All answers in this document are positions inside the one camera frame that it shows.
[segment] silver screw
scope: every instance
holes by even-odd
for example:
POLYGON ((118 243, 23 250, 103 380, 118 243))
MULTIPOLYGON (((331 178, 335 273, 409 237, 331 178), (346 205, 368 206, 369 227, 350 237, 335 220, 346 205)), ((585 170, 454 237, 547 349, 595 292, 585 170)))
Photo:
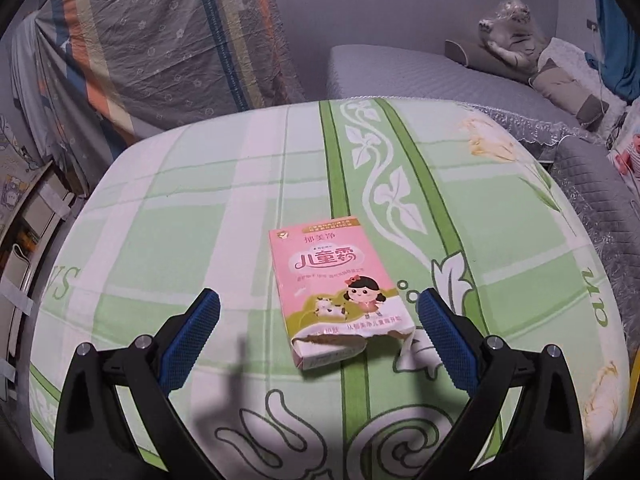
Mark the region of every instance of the silver screw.
POLYGON ((492 350, 499 350, 504 346, 504 341, 497 335, 491 335, 486 339, 486 344, 492 350))
POLYGON ((80 343, 76 348, 78 355, 87 355, 89 350, 91 350, 91 343, 80 343))
POLYGON ((151 336, 141 335, 136 338, 134 345, 136 345, 136 348, 140 348, 141 350, 144 350, 145 348, 148 348, 151 345, 152 341, 153 340, 151 339, 151 336))
POLYGON ((546 347, 546 353, 548 353, 551 357, 560 357, 562 355, 562 350, 559 349, 556 345, 549 345, 546 347))

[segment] children's cream box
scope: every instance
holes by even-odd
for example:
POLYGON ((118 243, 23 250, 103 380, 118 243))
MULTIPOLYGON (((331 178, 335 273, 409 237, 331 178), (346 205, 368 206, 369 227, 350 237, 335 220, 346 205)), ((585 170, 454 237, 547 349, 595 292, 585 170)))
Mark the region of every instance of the children's cream box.
POLYGON ((355 217, 269 232, 280 305, 297 368, 353 357, 367 339, 411 345, 415 323, 355 217))

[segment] blue gripper pad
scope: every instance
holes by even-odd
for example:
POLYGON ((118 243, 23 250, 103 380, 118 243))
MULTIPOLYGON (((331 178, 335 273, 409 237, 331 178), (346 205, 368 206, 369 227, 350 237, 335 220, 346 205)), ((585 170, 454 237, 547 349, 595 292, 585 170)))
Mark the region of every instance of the blue gripper pad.
POLYGON ((162 354, 158 383, 166 396, 184 386, 219 319, 220 297, 209 290, 162 354))
POLYGON ((475 354, 440 303, 425 290, 418 299, 418 318, 431 339, 454 386, 473 396, 478 388, 478 362, 475 354))

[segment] plaid tablecloth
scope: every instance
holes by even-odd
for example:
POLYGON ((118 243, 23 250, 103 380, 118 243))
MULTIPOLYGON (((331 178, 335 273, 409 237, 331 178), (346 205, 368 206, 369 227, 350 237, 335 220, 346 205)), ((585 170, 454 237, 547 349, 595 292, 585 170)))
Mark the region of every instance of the plaid tablecloth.
MULTIPOLYGON (((410 478, 468 397, 424 330, 302 374, 271 267, 270 229, 355 215, 406 304, 436 286, 513 348, 562 347, 583 408, 588 463, 625 426, 628 358, 602 265, 560 189, 485 115, 448 102, 351 100, 268 108, 144 140, 111 166, 58 255, 31 354, 34 437, 50 470, 76 346, 126 346, 203 287, 222 317, 170 396, 227 478, 410 478)), ((161 465, 127 390, 147 460, 161 465)), ((508 396, 481 456, 513 414, 508 396)))

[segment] yellow object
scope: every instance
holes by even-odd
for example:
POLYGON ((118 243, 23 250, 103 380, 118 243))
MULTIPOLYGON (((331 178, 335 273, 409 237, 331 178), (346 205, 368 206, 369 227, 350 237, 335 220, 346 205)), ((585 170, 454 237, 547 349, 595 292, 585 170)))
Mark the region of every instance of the yellow object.
POLYGON ((629 412, 634 405, 634 397, 638 390, 638 382, 640 381, 640 350, 636 352, 634 366, 631 368, 631 380, 629 381, 629 412))

